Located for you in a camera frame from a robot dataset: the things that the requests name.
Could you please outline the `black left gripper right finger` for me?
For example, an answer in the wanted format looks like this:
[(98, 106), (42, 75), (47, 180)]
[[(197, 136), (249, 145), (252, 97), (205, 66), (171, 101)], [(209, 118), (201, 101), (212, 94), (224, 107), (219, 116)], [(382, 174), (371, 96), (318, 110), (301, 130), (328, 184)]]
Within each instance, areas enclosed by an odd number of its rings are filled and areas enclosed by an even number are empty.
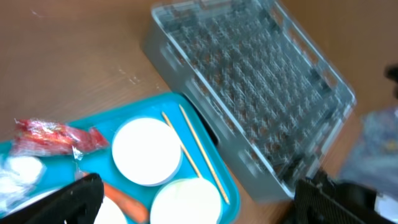
[(299, 224), (393, 224), (375, 211), (378, 193), (362, 185), (300, 180), (296, 186), (295, 220)]

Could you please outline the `pink plate with food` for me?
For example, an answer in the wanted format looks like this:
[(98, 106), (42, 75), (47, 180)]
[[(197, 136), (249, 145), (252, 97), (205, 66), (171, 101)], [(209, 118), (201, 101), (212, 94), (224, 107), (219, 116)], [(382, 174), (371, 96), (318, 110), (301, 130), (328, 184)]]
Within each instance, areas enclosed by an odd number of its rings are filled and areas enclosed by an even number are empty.
[[(60, 190), (60, 188), (51, 189), (45, 192), (41, 192), (40, 194), (36, 194), (32, 196), (30, 199), (26, 200), (25, 202), (22, 202), (16, 208), (13, 208), (7, 214), (9, 215), (11, 213), (17, 212), (35, 203), (36, 201), (39, 201), (44, 197), (56, 192), (57, 190)], [(104, 197), (101, 207), (94, 221), (94, 224), (127, 224), (127, 219), (124, 216), (121, 209), (111, 199)]]

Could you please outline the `pink bowl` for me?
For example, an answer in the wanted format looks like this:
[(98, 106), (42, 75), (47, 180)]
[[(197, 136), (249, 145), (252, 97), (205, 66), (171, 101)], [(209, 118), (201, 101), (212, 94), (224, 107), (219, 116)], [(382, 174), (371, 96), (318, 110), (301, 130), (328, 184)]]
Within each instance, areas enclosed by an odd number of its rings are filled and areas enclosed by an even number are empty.
[(155, 118), (137, 118), (123, 124), (114, 136), (112, 157), (125, 178), (149, 187), (169, 181), (183, 159), (177, 135)]

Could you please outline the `teal serving tray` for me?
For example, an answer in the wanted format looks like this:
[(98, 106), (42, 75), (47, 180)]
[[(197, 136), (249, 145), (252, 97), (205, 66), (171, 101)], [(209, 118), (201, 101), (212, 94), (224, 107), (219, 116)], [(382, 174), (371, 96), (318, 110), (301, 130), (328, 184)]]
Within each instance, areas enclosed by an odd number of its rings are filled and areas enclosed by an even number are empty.
[(191, 104), (167, 93), (1, 144), (28, 187), (2, 223), (231, 223), (238, 189)]

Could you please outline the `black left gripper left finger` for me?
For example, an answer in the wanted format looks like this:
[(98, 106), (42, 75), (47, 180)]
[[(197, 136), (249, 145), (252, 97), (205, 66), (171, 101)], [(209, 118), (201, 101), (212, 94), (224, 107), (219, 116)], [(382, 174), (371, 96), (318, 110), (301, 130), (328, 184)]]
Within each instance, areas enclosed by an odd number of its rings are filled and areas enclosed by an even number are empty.
[(104, 198), (99, 174), (74, 183), (1, 219), (1, 224), (93, 224)]

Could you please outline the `red snack wrapper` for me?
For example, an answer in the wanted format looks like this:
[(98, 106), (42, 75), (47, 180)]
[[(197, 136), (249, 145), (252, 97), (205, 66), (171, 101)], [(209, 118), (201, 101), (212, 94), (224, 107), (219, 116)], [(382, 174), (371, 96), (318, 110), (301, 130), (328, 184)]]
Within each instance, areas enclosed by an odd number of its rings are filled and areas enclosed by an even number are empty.
[(13, 156), (80, 156), (109, 146), (94, 127), (85, 131), (52, 121), (19, 119), (16, 131), (10, 150)]

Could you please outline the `left wooden chopstick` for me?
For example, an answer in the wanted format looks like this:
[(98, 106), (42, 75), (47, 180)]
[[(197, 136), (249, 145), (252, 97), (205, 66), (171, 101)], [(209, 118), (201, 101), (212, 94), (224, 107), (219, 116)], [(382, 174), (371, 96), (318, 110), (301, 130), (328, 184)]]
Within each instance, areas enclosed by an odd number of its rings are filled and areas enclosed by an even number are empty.
[(185, 154), (186, 158), (188, 159), (190, 165), (192, 166), (193, 170), (195, 171), (196, 175), (199, 178), (202, 178), (202, 174), (200, 172), (200, 170), (198, 169), (197, 165), (195, 164), (194, 160), (192, 159), (190, 153), (187, 151), (187, 148), (185, 147), (184, 143), (182, 142), (182, 140), (180, 139), (180, 136), (178, 135), (177, 131), (175, 130), (174, 126), (172, 125), (172, 123), (169, 120), (169, 117), (166, 115), (165, 112), (161, 112), (163, 119), (165, 120), (165, 122), (167, 123), (167, 125), (174, 131), (174, 133), (177, 135), (178, 140), (180, 142), (180, 146), (182, 148), (183, 153)]

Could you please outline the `grey dish rack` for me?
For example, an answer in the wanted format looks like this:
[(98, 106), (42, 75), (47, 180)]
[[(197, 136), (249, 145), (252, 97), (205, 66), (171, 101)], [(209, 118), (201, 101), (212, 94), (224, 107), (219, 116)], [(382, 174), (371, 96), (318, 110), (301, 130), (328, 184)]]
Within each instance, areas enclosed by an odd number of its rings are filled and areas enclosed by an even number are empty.
[(356, 103), (279, 1), (182, 1), (151, 10), (143, 50), (184, 95), (251, 198), (290, 200)]

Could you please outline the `right wooden chopstick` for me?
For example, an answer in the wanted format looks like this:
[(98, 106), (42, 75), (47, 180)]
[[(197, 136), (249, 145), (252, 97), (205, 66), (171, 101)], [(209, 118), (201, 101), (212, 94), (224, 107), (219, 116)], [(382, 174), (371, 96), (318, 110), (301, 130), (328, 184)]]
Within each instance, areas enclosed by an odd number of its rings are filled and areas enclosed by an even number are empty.
[(198, 146), (198, 148), (199, 148), (199, 150), (200, 150), (200, 152), (201, 152), (201, 154), (202, 154), (202, 156), (203, 156), (203, 158), (204, 158), (204, 160), (205, 160), (205, 162), (206, 162), (206, 164), (207, 164), (207, 166), (208, 166), (208, 168), (209, 168), (209, 170), (210, 170), (210, 172), (211, 172), (211, 174), (212, 174), (212, 176), (213, 176), (213, 178), (214, 178), (214, 180), (215, 180), (215, 182), (217, 184), (217, 187), (218, 187), (218, 189), (220, 191), (220, 194), (224, 198), (224, 201), (229, 205), (230, 204), (229, 197), (228, 197), (228, 195), (227, 195), (222, 183), (220, 182), (220, 179), (219, 179), (218, 175), (215, 172), (213, 164), (211, 163), (211, 161), (210, 161), (210, 159), (209, 159), (209, 157), (208, 157), (208, 155), (207, 155), (207, 153), (206, 153), (206, 151), (205, 151), (205, 149), (203, 147), (203, 144), (201, 143), (200, 138), (197, 135), (197, 132), (195, 131), (195, 129), (194, 129), (189, 117), (187, 116), (183, 106), (179, 105), (178, 107), (180, 108), (180, 111), (183, 114), (183, 117), (184, 117), (184, 119), (185, 119), (185, 121), (186, 121), (186, 123), (187, 123), (187, 125), (188, 125), (188, 127), (190, 129), (190, 132), (192, 133), (193, 138), (194, 138), (194, 140), (195, 140), (195, 142), (196, 142), (196, 144), (197, 144), (197, 146)]

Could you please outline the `wooden chopstick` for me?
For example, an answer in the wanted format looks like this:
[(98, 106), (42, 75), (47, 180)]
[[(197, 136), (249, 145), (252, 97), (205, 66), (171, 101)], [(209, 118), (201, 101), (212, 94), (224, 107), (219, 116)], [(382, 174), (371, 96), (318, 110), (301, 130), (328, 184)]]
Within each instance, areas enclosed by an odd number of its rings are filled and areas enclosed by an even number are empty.
[(172, 123), (169, 120), (169, 117), (166, 115), (165, 112), (161, 112), (163, 119), (165, 120), (165, 122), (167, 123), (167, 125), (174, 131), (174, 133), (177, 135), (178, 140), (180, 142), (180, 146), (182, 148), (183, 153), (185, 154), (186, 158), (188, 159), (190, 165), (192, 166), (193, 170), (195, 171), (196, 175), (199, 178), (202, 178), (202, 174), (200, 172), (200, 170), (198, 169), (197, 165), (195, 164), (194, 160), (192, 159), (190, 153), (187, 151), (187, 148), (185, 147), (184, 143), (182, 142), (182, 140), (180, 139), (180, 136), (178, 135), (177, 131), (175, 130), (174, 126), (172, 125)]
[(209, 159), (209, 157), (208, 157), (208, 155), (207, 155), (207, 153), (206, 153), (206, 151), (205, 151), (205, 149), (203, 147), (203, 144), (201, 143), (200, 138), (197, 135), (197, 132), (195, 131), (195, 129), (194, 129), (189, 117), (187, 116), (183, 106), (179, 105), (178, 107), (180, 108), (180, 111), (183, 114), (183, 117), (184, 117), (184, 119), (185, 119), (185, 121), (186, 121), (186, 123), (187, 123), (187, 125), (188, 125), (188, 127), (190, 129), (190, 132), (192, 133), (193, 138), (194, 138), (194, 140), (195, 140), (195, 142), (196, 142), (196, 144), (197, 144), (197, 146), (198, 146), (198, 148), (199, 148), (199, 150), (200, 150), (200, 152), (201, 152), (201, 154), (202, 154), (202, 156), (203, 156), (203, 158), (204, 158), (204, 160), (205, 160), (205, 162), (206, 162), (206, 164), (207, 164), (207, 166), (208, 166), (208, 168), (209, 168), (209, 170), (210, 170), (210, 172), (211, 172), (211, 174), (212, 174), (212, 176), (213, 176), (213, 178), (214, 178), (214, 180), (215, 180), (215, 182), (217, 184), (217, 187), (218, 187), (218, 189), (220, 191), (220, 194), (224, 198), (224, 201), (229, 205), (230, 204), (229, 197), (228, 197), (228, 195), (227, 195), (222, 183), (220, 182), (220, 179), (219, 179), (218, 175), (215, 172), (213, 164), (211, 163), (211, 161), (210, 161), (210, 159)]

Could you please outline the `crumpled white tissue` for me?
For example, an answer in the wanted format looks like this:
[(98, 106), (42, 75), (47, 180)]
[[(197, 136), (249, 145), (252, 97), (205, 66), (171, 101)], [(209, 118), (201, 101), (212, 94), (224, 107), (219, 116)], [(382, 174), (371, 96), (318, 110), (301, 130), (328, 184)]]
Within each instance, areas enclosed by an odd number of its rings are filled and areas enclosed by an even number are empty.
[(1, 164), (1, 213), (8, 212), (31, 192), (46, 168), (32, 156), (10, 156)]

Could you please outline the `white bowl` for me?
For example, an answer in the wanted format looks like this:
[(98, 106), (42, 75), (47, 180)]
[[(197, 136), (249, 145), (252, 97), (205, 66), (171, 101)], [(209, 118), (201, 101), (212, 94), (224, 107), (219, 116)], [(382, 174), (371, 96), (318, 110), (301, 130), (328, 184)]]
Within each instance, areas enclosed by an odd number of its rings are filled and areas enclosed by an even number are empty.
[(162, 187), (150, 209), (151, 224), (217, 224), (222, 199), (204, 178), (178, 179)]

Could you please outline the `orange carrot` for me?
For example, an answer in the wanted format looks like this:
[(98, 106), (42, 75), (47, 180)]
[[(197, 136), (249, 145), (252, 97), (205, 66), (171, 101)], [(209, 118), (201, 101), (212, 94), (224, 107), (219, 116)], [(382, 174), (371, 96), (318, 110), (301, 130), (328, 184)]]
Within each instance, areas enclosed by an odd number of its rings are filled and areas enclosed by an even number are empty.
[(138, 200), (103, 182), (104, 197), (111, 199), (123, 212), (126, 219), (130, 218), (136, 223), (147, 223), (149, 211)]

